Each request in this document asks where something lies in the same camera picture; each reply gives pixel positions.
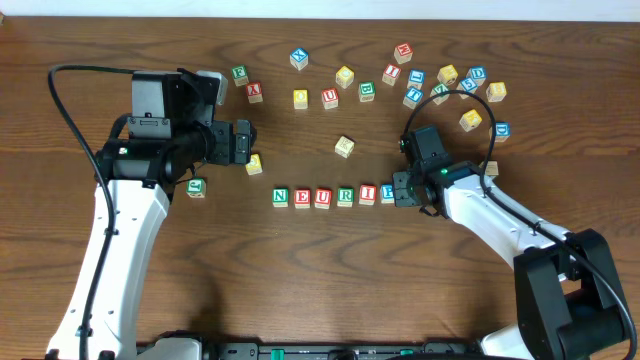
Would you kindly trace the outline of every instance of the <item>alphabet block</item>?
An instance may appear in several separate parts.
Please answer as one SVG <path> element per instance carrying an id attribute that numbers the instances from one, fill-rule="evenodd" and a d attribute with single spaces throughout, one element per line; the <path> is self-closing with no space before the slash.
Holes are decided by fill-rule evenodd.
<path id="1" fill-rule="evenodd" d="M 404 96 L 404 101 L 402 101 L 402 103 L 411 109 L 415 109 L 423 95 L 422 91 L 414 87 L 410 87 L 407 94 Z"/>
<path id="2" fill-rule="evenodd" d="M 294 68 L 300 71 L 304 69 L 307 64 L 309 64 L 309 54 L 304 51 L 303 48 L 297 48 L 293 50 L 293 52 L 289 56 L 289 61 Z"/>
<path id="3" fill-rule="evenodd" d="M 399 67 L 389 64 L 384 69 L 384 73 L 382 73 L 382 81 L 393 86 L 400 77 L 400 72 L 402 72 L 402 70 L 400 70 Z"/>
<path id="4" fill-rule="evenodd" d="M 393 185 L 380 186 L 380 203 L 381 204 L 394 204 L 395 199 L 393 196 Z"/>
<path id="5" fill-rule="evenodd" d="M 338 206 L 339 207 L 353 206 L 353 189 L 340 188 L 338 190 Z"/>
<path id="6" fill-rule="evenodd" d="M 336 88 L 322 90 L 322 105 L 324 105 L 325 110 L 338 107 L 338 100 L 338 90 Z"/>
<path id="7" fill-rule="evenodd" d="M 342 86 L 343 89 L 346 89 L 353 82 L 355 75 L 356 74 L 353 72 L 353 70 L 349 69 L 346 66 L 343 66 L 336 73 L 336 83 Z"/>
<path id="8" fill-rule="evenodd" d="M 245 168 L 247 169 L 247 174 L 249 175 L 260 174 L 262 172 L 262 162 L 260 161 L 260 155 L 251 155 L 251 160 L 247 165 L 245 165 Z"/>
<path id="9" fill-rule="evenodd" d="M 458 79 L 458 72 L 453 65 L 447 65 L 438 72 L 438 81 L 449 86 Z"/>
<path id="10" fill-rule="evenodd" d="M 438 84 L 431 90 L 431 94 L 429 94 L 429 96 L 442 94 L 445 91 L 449 91 L 449 88 L 444 84 Z M 449 94 L 438 96 L 437 98 L 433 99 L 433 102 L 436 103 L 436 105 L 440 105 L 448 98 L 449 98 Z"/>
<path id="11" fill-rule="evenodd" d="M 409 43 L 404 43 L 396 46 L 393 52 L 393 57 L 396 58 L 398 64 L 404 64 L 411 60 L 413 56 L 413 49 L 409 46 Z"/>
<path id="12" fill-rule="evenodd" d="M 335 147 L 336 154 L 346 159 L 349 157 L 349 155 L 351 155 L 351 152 L 353 151 L 354 147 L 355 147 L 355 143 L 353 142 L 353 140 L 345 136 L 341 136 L 340 140 L 338 140 L 338 143 L 336 144 L 336 147 Z"/>
<path id="13" fill-rule="evenodd" d="M 484 66 L 474 66 L 467 72 L 467 77 L 473 80 L 476 85 L 480 86 L 487 80 L 487 71 Z"/>
<path id="14" fill-rule="evenodd" d="M 244 65 L 231 68 L 231 75 L 236 86 L 242 86 L 249 83 L 249 75 L 247 74 L 247 68 Z"/>
<path id="15" fill-rule="evenodd" d="M 467 111 L 460 118 L 460 126 L 462 126 L 462 128 L 466 132 L 469 132 L 477 128 L 481 122 L 482 122 L 482 118 L 480 117 L 480 114 L 478 114 L 478 112 L 475 109 Z"/>
<path id="16" fill-rule="evenodd" d="M 308 209 L 311 207 L 311 190 L 296 190 L 293 197 L 293 206 L 296 209 Z"/>
<path id="17" fill-rule="evenodd" d="M 511 126 L 509 123 L 496 123 L 496 142 L 505 142 L 511 136 Z M 489 138 L 491 138 L 491 129 L 489 129 Z"/>
<path id="18" fill-rule="evenodd" d="M 376 203 L 376 187 L 369 185 L 360 186 L 360 205 L 373 205 Z"/>
<path id="19" fill-rule="evenodd" d="M 262 86 L 260 86 L 260 83 L 247 84 L 247 97 L 250 104 L 262 102 Z"/>
<path id="20" fill-rule="evenodd" d="M 331 190 L 317 189 L 314 206 L 317 209 L 329 209 L 331 206 Z"/>
<path id="21" fill-rule="evenodd" d="M 289 190 L 273 189 L 273 207 L 289 207 Z"/>
<path id="22" fill-rule="evenodd" d="M 487 100 L 489 102 L 502 101 L 507 96 L 507 87 L 503 82 L 491 83 L 487 87 Z"/>
<path id="23" fill-rule="evenodd" d="M 482 168 L 482 164 L 484 164 L 484 161 L 480 163 L 480 165 L 478 165 L 480 168 Z M 485 170 L 485 175 L 491 177 L 492 179 L 495 179 L 498 177 L 498 162 L 497 161 L 493 161 L 490 160 L 487 163 L 487 170 Z"/>
<path id="24" fill-rule="evenodd" d="M 414 87 L 418 90 L 422 89 L 422 84 L 424 84 L 424 79 L 426 74 L 424 71 L 412 69 L 409 71 L 409 81 L 407 82 L 407 89 L 410 87 Z"/>
<path id="25" fill-rule="evenodd" d="M 207 183 L 204 179 L 191 179 L 187 181 L 187 195 L 192 198 L 204 198 L 207 193 Z"/>
<path id="26" fill-rule="evenodd" d="M 373 84 L 373 81 L 360 83 L 358 95 L 360 95 L 361 102 L 373 101 L 373 98 L 376 96 L 376 86 Z"/>
<path id="27" fill-rule="evenodd" d="M 306 109 L 309 107 L 309 94 L 307 90 L 293 90 L 293 108 Z"/>
<path id="28" fill-rule="evenodd" d="M 469 78 L 464 78 L 460 80 L 460 82 L 458 83 L 458 87 L 456 89 L 464 90 L 470 93 L 475 93 L 476 89 L 478 89 L 478 85 L 475 83 L 475 81 Z M 460 97 L 463 99 L 466 99 L 469 97 L 469 95 L 464 95 L 464 94 L 458 94 L 458 95 L 460 95 Z"/>

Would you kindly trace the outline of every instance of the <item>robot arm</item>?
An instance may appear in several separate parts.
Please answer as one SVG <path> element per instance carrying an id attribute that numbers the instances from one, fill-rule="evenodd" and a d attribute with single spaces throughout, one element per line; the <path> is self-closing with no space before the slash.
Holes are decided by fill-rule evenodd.
<path id="1" fill-rule="evenodd" d="M 175 184 L 194 162 L 216 165 L 249 162 L 256 133 L 247 120 L 214 119 L 224 102 L 227 80 L 220 73 L 184 69 L 133 73 L 132 114 L 120 117 L 96 154 L 115 209 L 113 236 L 91 308 L 88 359 L 135 359 L 136 320 L 144 277 L 155 237 L 167 216 Z M 128 126 L 128 139 L 118 137 Z M 46 359 L 78 359 L 83 311 L 105 243 L 109 211 L 103 189 L 89 245 L 69 308 L 47 347 Z M 196 359 L 202 344 L 165 341 L 166 349 L 147 358 Z M 175 351 L 187 357 L 176 356 Z"/>
<path id="2" fill-rule="evenodd" d="M 169 210 L 169 199 L 162 188 L 144 188 L 142 181 L 112 180 L 108 186 L 116 207 L 117 233 L 95 295 L 88 353 L 89 359 L 99 359 L 101 352 L 113 352 L 115 359 L 134 359 L 144 277 L 156 235 Z M 56 354 L 59 359 L 78 358 L 78 326 L 104 242 L 108 214 L 101 189 L 96 189 L 95 197 L 93 229 L 76 289 L 47 347 L 47 353 Z"/>
<path id="3" fill-rule="evenodd" d="M 629 338 L 605 284 L 542 233 L 561 239 L 599 269 L 626 307 L 602 236 L 593 230 L 573 234 L 550 224 L 488 177 L 484 181 L 492 197 L 485 196 L 480 169 L 468 161 L 453 164 L 434 126 L 407 133 L 400 144 L 411 168 L 393 175 L 396 206 L 422 206 L 428 215 L 442 215 L 467 227 L 514 269 L 518 324 L 486 336 L 481 342 L 486 355 L 580 359 Z M 538 231 L 494 200 L 538 224 Z M 429 206 L 435 211 L 428 211 Z M 565 280 L 581 280 L 581 289 L 565 295 L 560 284 Z"/>

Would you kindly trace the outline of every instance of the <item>white wall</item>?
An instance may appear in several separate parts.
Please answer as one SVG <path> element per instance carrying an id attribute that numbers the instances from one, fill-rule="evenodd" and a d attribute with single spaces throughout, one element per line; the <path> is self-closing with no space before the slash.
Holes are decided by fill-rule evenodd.
<path id="1" fill-rule="evenodd" d="M 640 0 L 2 0 L 5 15 L 640 21 Z"/>

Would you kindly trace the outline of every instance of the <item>blue block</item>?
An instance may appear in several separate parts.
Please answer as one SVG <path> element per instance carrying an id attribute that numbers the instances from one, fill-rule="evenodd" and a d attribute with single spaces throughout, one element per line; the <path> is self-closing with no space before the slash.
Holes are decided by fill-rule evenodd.
<path id="1" fill-rule="evenodd" d="M 412 69 L 409 72 L 409 81 L 424 84 L 425 72 Z"/>
<path id="2" fill-rule="evenodd" d="M 302 48 L 297 48 L 291 53 L 291 57 L 297 62 L 302 62 L 307 56 L 309 56 L 309 54 Z"/>
<path id="3" fill-rule="evenodd" d="M 464 91 L 468 91 L 468 92 L 471 92 L 478 88 L 478 85 L 476 84 L 476 82 L 469 78 L 465 78 L 464 80 L 460 81 L 460 85 L 462 86 Z"/>
<path id="4" fill-rule="evenodd" d="M 382 196 L 382 201 L 384 200 L 393 201 L 393 186 L 391 185 L 380 186 L 380 194 Z"/>
<path id="5" fill-rule="evenodd" d="M 409 100 L 413 101 L 413 102 L 419 102 L 420 99 L 422 99 L 422 95 L 424 95 L 422 93 L 422 91 L 414 88 L 413 86 L 409 88 L 409 90 L 407 91 L 407 95 L 405 95 L 406 98 L 408 98 Z"/>
<path id="6" fill-rule="evenodd" d="M 497 122 L 496 136 L 511 136 L 511 127 L 509 127 L 509 123 Z"/>
<path id="7" fill-rule="evenodd" d="M 473 80 L 480 80 L 487 78 L 487 71 L 484 69 L 484 66 L 474 66 L 469 69 L 469 76 Z"/>

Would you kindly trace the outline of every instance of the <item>wooden table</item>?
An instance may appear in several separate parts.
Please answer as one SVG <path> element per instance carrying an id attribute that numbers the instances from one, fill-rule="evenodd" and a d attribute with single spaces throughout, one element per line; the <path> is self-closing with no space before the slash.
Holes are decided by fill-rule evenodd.
<path id="1" fill-rule="evenodd" d="M 396 44 L 415 54 L 391 87 Z M 146 278 L 138 339 L 175 329 L 265 342 L 422 342 L 479 337 L 515 321 L 511 269 L 474 234 L 416 209 L 274 209 L 274 186 L 380 185 L 407 164 L 397 141 L 411 112 L 407 70 L 487 68 L 509 94 L 493 104 L 513 135 L 497 144 L 498 185 L 540 216 L 609 241 L 640 321 L 640 27 L 633 24 L 236 19 L 7 18 L 0 27 L 0 358 L 41 356 L 68 305 L 92 224 L 95 182 L 49 96 L 60 63 L 223 72 L 245 64 L 264 88 L 249 105 L 231 86 L 219 119 L 249 119 L 264 173 L 208 166 L 205 200 L 178 189 Z M 298 72 L 289 53 L 302 46 Z M 322 89 L 350 66 L 356 83 L 325 111 Z M 65 105 L 94 150 L 131 109 L 123 75 L 61 73 Z M 375 81 L 372 103 L 357 82 Z M 295 110 L 292 90 L 309 90 Z M 478 93 L 484 94 L 486 84 Z M 480 161 L 488 118 L 451 96 L 416 126 L 437 124 L 456 160 Z M 345 160 L 333 147 L 356 140 Z M 620 358 L 627 345 L 602 356 Z"/>

